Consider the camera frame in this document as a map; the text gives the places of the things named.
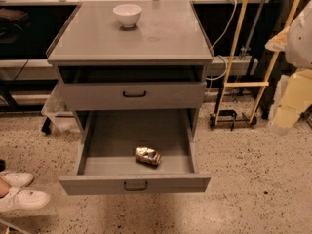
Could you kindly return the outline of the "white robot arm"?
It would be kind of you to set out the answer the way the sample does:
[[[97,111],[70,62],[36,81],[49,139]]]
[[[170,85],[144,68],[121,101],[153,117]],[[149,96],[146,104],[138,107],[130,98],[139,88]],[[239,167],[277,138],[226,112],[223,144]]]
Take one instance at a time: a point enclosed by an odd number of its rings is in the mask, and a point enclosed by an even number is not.
[[[284,52],[296,72],[276,90],[269,129],[286,133],[312,105],[312,9],[306,6],[292,24],[271,38],[265,48]]]

